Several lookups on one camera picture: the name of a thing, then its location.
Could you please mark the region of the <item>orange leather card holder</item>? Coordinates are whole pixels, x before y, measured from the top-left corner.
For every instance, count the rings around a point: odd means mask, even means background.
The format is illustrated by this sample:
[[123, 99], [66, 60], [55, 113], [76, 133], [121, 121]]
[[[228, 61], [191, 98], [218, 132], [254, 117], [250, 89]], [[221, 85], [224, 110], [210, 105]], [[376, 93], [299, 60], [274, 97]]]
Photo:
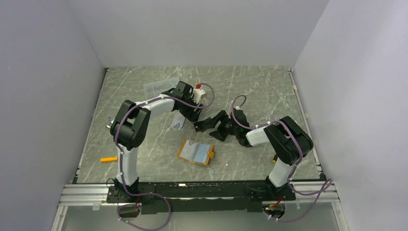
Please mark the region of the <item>orange leather card holder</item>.
[[214, 145], [203, 144], [185, 138], [178, 151], [177, 158], [184, 161], [206, 166], [209, 164], [210, 159], [214, 157]]

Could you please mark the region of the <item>silver VIP card top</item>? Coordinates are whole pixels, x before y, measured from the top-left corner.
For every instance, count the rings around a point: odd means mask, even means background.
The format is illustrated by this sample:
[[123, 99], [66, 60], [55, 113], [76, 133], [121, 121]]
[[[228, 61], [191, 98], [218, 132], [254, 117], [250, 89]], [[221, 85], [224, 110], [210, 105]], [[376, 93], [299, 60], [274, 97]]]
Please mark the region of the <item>silver VIP card top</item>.
[[199, 144], [194, 141], [186, 140], [180, 152], [180, 157], [192, 161], [196, 154], [198, 145]]

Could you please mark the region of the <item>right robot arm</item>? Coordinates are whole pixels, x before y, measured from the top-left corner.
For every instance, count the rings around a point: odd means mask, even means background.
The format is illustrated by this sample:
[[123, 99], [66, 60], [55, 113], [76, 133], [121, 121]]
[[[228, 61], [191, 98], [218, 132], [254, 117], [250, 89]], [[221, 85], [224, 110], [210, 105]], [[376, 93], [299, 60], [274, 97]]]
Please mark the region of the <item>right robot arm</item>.
[[197, 132], [211, 129], [209, 135], [224, 141], [229, 135], [238, 143], [250, 148], [269, 143], [275, 151], [276, 163], [267, 176], [266, 196], [276, 200], [283, 195], [283, 186], [290, 181], [303, 158], [312, 151], [314, 144], [307, 133], [289, 116], [264, 126], [251, 127], [243, 110], [233, 109], [230, 114], [220, 111], [215, 117], [194, 123]]

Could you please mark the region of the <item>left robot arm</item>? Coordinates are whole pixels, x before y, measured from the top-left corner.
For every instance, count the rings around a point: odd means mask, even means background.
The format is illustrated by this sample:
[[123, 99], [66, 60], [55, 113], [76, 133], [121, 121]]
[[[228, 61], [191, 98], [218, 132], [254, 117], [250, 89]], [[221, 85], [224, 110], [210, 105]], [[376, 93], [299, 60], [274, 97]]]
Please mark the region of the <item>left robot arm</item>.
[[193, 86], [183, 81], [149, 100], [122, 103], [110, 126], [110, 134], [118, 152], [118, 174], [114, 184], [124, 201], [134, 201], [139, 193], [138, 149], [146, 137], [150, 119], [178, 111], [189, 121], [196, 122], [204, 108], [206, 105], [200, 103]]

